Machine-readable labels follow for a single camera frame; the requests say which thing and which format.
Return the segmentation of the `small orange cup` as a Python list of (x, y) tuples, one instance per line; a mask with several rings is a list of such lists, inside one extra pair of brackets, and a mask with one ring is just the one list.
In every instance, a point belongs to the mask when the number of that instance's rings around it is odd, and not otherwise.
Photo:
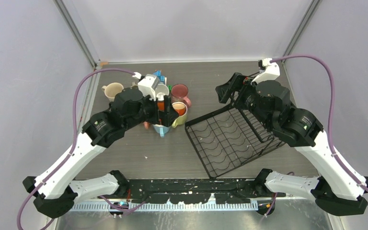
[(172, 104), (173, 109), (179, 114), (179, 116), (183, 116), (186, 114), (187, 106), (182, 102), (176, 102)]

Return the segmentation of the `lime green mug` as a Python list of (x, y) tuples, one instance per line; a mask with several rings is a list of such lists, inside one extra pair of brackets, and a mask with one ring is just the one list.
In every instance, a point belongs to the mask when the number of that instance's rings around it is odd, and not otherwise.
[(187, 111), (186, 111), (186, 114), (183, 115), (183, 116), (178, 116), (175, 121), (173, 122), (172, 124), (172, 127), (173, 128), (176, 128), (177, 126), (180, 126), (180, 125), (183, 125), (186, 120), (187, 120), (187, 112), (188, 112), (188, 108), (187, 108)]

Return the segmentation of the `orange mug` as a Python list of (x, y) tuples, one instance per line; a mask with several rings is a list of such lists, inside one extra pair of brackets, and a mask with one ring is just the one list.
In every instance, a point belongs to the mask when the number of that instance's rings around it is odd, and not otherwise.
[(157, 106), (159, 111), (164, 111), (164, 94), (157, 96)]

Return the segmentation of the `light blue faceted mug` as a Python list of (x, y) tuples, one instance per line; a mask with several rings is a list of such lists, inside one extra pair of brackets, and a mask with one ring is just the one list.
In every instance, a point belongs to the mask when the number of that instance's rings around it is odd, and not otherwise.
[(160, 135), (161, 138), (164, 138), (165, 135), (170, 131), (170, 127), (163, 125), (152, 125), (155, 131)]

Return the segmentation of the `black wire dish rack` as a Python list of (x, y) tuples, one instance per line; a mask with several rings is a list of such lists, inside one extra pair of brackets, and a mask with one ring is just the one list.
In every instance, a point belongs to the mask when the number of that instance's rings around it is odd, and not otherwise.
[(253, 78), (244, 75), (243, 87), (232, 93), (224, 107), (185, 123), (185, 132), (210, 179), (284, 146), (252, 113), (235, 107), (238, 95)]

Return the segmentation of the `cream patterned mug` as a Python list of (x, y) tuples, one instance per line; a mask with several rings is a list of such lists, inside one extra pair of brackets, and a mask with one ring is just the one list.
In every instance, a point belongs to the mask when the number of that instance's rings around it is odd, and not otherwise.
[(123, 89), (124, 89), (124, 86), (118, 82), (113, 82), (108, 85), (104, 85), (102, 87), (102, 90), (105, 96), (110, 102), (113, 102), (115, 99), (115, 96), (119, 94), (120, 92), (122, 92)]

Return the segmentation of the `small beige cup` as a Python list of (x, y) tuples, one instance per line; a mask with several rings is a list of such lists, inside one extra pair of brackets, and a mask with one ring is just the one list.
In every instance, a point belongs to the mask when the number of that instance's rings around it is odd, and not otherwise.
[(138, 89), (138, 85), (135, 82), (132, 82), (131, 88), (132, 89)]

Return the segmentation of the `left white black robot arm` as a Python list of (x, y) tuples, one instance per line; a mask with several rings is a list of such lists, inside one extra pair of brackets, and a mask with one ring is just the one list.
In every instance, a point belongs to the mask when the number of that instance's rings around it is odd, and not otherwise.
[(94, 197), (123, 198), (129, 190), (129, 182), (119, 170), (89, 180), (75, 180), (75, 176), (135, 126), (143, 122), (171, 126), (179, 114), (169, 96), (164, 96), (163, 108), (158, 103), (138, 89), (127, 88), (116, 95), (108, 109), (92, 115), (70, 148), (48, 170), (40, 176), (24, 179), (25, 189), (35, 197), (33, 204), (37, 211), (55, 219), (76, 203)]

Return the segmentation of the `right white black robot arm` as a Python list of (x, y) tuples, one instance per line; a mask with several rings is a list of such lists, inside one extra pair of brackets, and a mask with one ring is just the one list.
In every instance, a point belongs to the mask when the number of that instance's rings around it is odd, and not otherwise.
[(290, 91), (276, 80), (255, 82), (240, 73), (215, 88), (222, 104), (236, 95), (234, 107), (249, 111), (280, 141), (301, 153), (318, 171), (317, 177), (298, 177), (262, 169), (254, 181), (259, 196), (287, 193), (313, 201), (334, 216), (361, 215), (368, 207), (368, 176), (356, 174), (332, 148), (327, 133), (313, 113), (297, 108)]

